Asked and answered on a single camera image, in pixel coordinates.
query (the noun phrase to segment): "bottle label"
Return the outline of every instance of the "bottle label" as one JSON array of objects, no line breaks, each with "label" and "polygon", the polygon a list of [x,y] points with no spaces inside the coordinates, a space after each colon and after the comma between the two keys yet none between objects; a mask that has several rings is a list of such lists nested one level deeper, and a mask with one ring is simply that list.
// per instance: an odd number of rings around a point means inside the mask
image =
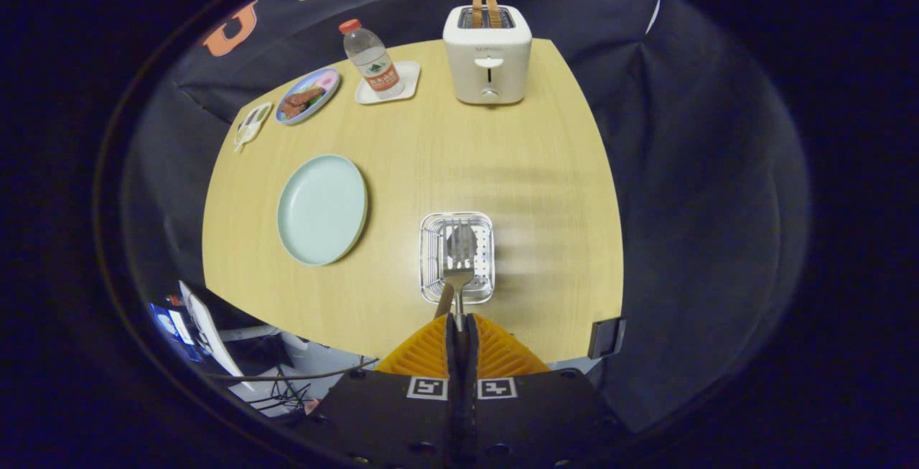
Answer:
[{"label": "bottle label", "polygon": [[358,69],[370,88],[376,92],[391,89],[399,83],[399,73],[396,72],[393,61],[390,61],[389,54],[383,54],[370,63],[358,66]]}]

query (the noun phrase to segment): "toaster slot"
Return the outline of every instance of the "toaster slot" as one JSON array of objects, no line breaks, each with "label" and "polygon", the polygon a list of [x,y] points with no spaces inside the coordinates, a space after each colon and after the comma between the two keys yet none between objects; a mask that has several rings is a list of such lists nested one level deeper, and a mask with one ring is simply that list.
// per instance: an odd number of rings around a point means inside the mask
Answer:
[{"label": "toaster slot", "polygon": [[[464,8],[462,11],[460,11],[459,12],[459,23],[457,23],[457,27],[459,27],[460,29],[476,28],[472,24],[472,13],[473,13],[472,7]],[[491,23],[493,18],[495,18],[495,15],[492,15],[492,12],[488,11],[486,8],[482,8],[482,13],[485,15],[485,20],[489,21],[489,23]],[[511,18],[511,14],[505,8],[501,6],[498,7],[498,16],[501,19],[500,28],[512,29],[516,27],[514,25],[514,19]]]}]

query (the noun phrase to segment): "light blue plate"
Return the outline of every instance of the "light blue plate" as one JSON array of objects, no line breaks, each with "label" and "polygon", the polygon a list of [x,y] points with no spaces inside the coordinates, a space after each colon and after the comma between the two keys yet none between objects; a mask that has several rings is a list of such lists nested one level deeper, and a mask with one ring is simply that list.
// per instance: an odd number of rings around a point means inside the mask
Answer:
[{"label": "light blue plate", "polygon": [[281,191],[278,234],[293,259],[322,266],[358,242],[367,219],[367,187],[358,168],[338,155],[301,165]]},{"label": "light blue plate", "polygon": [[[335,90],[338,89],[338,82],[341,81],[341,76],[338,74],[338,70],[332,69],[331,67],[319,70],[313,70],[313,72],[307,74],[303,79],[296,82],[288,93],[285,93],[284,97],[281,97],[281,100],[278,102],[275,111],[275,119],[278,119],[278,122],[285,124],[287,126],[295,125],[303,120],[309,118],[313,113],[319,111],[329,99],[335,94]],[[281,112],[281,105],[283,105],[284,100],[289,96],[294,95],[295,93],[306,92],[307,89],[312,88],[312,86],[321,86],[325,89],[324,95],[319,97],[319,100],[309,106],[308,109],[303,110],[301,113],[298,113],[296,116],[292,116],[290,119],[284,118],[284,113]]]}]

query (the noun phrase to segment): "black cloth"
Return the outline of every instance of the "black cloth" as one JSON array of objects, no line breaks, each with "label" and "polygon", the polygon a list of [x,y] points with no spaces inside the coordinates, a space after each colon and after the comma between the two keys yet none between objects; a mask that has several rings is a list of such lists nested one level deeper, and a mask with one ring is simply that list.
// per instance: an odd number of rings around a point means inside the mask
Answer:
[{"label": "black cloth", "polygon": [[[397,46],[437,40],[449,10],[468,1],[257,0],[256,27],[234,50],[191,47],[152,97],[132,151],[180,276],[203,284],[207,184],[244,103],[344,59],[337,26],[349,18]],[[743,367],[788,305],[808,220],[794,125],[756,61],[685,1],[498,1],[554,41],[600,127],[628,322],[601,391],[627,426],[645,429]]]}]

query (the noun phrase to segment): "wooden table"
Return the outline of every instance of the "wooden table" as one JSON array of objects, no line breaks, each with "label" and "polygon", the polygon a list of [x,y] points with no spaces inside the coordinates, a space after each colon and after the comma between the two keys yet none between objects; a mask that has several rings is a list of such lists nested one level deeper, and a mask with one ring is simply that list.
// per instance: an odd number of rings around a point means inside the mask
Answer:
[{"label": "wooden table", "polygon": [[[236,154],[239,119],[297,80],[240,110],[207,191],[207,288],[299,337],[382,358],[434,316],[418,287],[421,221],[476,210],[495,226],[497,275],[491,301],[467,312],[545,362],[585,356],[593,322],[620,316],[620,214],[600,133],[561,54],[534,40],[526,97],[491,108],[453,96],[441,40],[390,54],[421,64],[412,99],[359,105],[358,73],[340,61],[341,86],[323,109],[296,126],[272,111]],[[320,154],[358,166],[370,211],[347,256],[310,267],[285,251],[276,214],[290,175]]]}]

